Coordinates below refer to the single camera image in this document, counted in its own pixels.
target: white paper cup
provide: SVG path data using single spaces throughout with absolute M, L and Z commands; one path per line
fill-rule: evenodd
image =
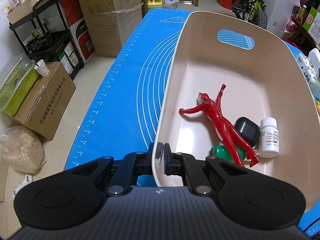
M 35 66 L 35 70 L 43 77 L 49 73 L 49 69 L 47 68 L 47 65 L 44 63 L 43 59 L 38 61 L 37 65 Z

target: toy figure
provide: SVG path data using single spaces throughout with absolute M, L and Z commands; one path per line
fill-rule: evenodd
M 238 144 L 245 152 L 247 159 L 251 159 L 250 167 L 256 165 L 260 160 L 255 155 L 251 146 L 241 137 L 238 131 L 233 127 L 231 122 L 229 122 L 225 117 L 222 116 L 220 100 L 222 93 L 226 85 L 223 84 L 220 92 L 218 93 L 216 101 L 213 101 L 205 93 L 199 93 L 198 95 L 198 105 L 192 109 L 179 109 L 180 114 L 194 114 L 199 111 L 204 111 L 204 115 L 209 118 L 209 120 L 214 125 L 217 135 L 222 141 L 223 145 L 230 152 L 234 163 L 243 166 L 239 152 L 233 142 Z

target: black metal shelf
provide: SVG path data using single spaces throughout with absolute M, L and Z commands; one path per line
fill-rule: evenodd
M 59 12 L 59 15 L 60 15 L 60 18 L 61 18 L 61 21 L 63 23 L 63 26 L 65 28 L 65 30 L 63 32 L 65 32 L 63 34 L 63 36 L 58 40 L 58 41 L 55 41 L 55 42 L 52 42 L 47 33 L 46 33 L 46 30 L 39 18 L 39 14 L 42 13 L 43 11 L 45 11 L 47 8 L 49 8 L 50 6 L 52 5 L 56 5 L 57 6 L 57 9 L 58 9 L 58 12 Z M 72 44 L 72 47 L 74 48 L 74 51 L 75 51 L 75 54 L 76 56 L 78 57 L 78 60 L 79 60 L 79 63 L 76 65 L 76 67 L 73 69 L 72 73 L 70 74 L 70 77 L 72 80 L 74 80 L 74 78 L 76 77 L 76 75 L 78 74 L 79 70 L 82 69 L 84 67 L 84 63 L 82 61 L 82 58 L 79 54 L 79 51 L 72 39 L 72 36 L 71 36 L 71 33 L 70 33 L 70 30 L 68 29 L 68 26 L 67 26 L 67 23 L 63 17 L 63 14 L 61 12 L 61 9 L 60 9 L 60 6 L 59 6 L 59 2 L 58 0 L 39 0 L 38 2 L 35 3 L 35 5 L 33 6 L 33 12 L 28 14 L 27 16 L 23 17 L 22 19 L 18 20 L 17 22 L 15 22 L 14 24 L 10 24 L 9 28 L 10 30 L 13 31 L 14 35 L 17 37 L 20 45 L 22 46 L 22 48 L 24 49 L 26 55 L 33 59 L 33 58 L 39 58 L 39 57 L 42 57 L 42 58 L 45 58 L 45 57 L 48 57 L 48 56 L 53 56 L 57 61 L 60 61 L 59 57 L 58 57 L 58 54 L 57 54 L 57 50 L 62 46 L 62 44 L 67 41 L 67 40 L 70 40 L 71 44 Z M 36 24 L 34 22 L 33 19 L 36 19 L 37 22 L 38 22 L 38 25 L 39 27 L 41 28 L 41 31 L 44 35 L 44 38 L 46 39 L 47 41 L 47 44 L 49 46 L 49 49 L 45 49 L 45 50 L 42 50 L 42 51 L 37 51 L 37 52 L 34 52 L 34 53 L 29 53 L 27 48 L 23 45 L 23 42 L 21 41 L 20 37 L 18 36 L 17 32 L 16 32 L 16 29 L 20 26 L 22 26 L 23 24 L 31 21 L 34 28 L 36 28 Z

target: white wall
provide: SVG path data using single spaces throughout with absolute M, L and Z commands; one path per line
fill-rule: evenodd
M 23 53 L 16 36 L 9 29 L 9 21 L 6 14 L 0 11 L 0 70 L 12 55 Z M 0 131 L 9 127 L 10 119 L 4 114 L 0 113 Z

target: green object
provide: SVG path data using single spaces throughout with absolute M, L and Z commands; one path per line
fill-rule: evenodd
M 245 152 L 242 148 L 237 147 L 238 152 L 240 154 L 240 158 L 241 160 L 244 160 L 245 158 Z M 229 153 L 229 151 L 227 150 L 227 148 L 223 145 L 216 145 L 213 146 L 210 150 L 210 155 L 211 156 L 216 156 L 218 158 L 221 158 L 223 160 L 226 160 L 228 162 L 233 162 L 233 159 Z
M 12 57 L 0 71 L 0 111 L 14 116 L 36 82 L 39 73 L 25 55 Z
M 303 24 L 303 27 L 306 29 L 306 31 L 308 32 L 313 21 L 315 20 L 316 16 L 318 14 L 318 11 L 316 9 L 314 9 L 313 7 L 311 7 L 310 12 L 308 14 L 308 17 L 306 19 L 306 21 Z
M 63 51 L 59 51 L 58 52 L 58 57 L 60 59 L 60 61 L 62 60 L 62 58 L 65 56 L 66 54 Z

